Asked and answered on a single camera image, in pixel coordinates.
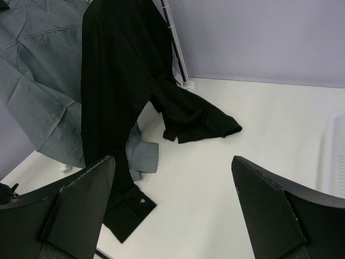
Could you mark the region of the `grey shirt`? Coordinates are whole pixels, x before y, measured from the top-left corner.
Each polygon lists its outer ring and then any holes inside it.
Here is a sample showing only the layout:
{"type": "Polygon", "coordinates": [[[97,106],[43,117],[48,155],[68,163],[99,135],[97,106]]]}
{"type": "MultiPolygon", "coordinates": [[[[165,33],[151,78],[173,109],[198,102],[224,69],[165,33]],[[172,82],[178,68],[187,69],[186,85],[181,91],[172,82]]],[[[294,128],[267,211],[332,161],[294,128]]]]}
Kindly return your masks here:
{"type": "Polygon", "coordinates": [[[37,152],[83,167],[81,25],[90,1],[1,1],[1,100],[37,152]]]}

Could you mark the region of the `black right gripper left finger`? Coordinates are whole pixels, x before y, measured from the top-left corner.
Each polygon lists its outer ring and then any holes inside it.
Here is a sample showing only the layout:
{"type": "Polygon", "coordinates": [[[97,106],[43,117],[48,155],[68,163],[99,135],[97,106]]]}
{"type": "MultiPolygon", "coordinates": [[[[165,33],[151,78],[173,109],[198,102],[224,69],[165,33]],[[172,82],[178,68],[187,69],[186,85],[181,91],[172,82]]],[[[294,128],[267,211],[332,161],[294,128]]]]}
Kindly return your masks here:
{"type": "Polygon", "coordinates": [[[106,156],[26,194],[1,184],[1,258],[93,258],[114,172],[106,156]]]}

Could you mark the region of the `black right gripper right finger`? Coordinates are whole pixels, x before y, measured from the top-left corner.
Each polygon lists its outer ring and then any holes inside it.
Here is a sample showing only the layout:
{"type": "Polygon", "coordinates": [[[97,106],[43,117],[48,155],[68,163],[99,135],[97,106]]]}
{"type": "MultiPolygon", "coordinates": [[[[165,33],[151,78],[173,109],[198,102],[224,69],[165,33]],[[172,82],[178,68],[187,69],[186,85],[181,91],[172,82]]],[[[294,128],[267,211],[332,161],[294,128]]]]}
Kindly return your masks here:
{"type": "Polygon", "coordinates": [[[344,199],[242,156],[231,171],[255,258],[344,258],[344,199]]]}

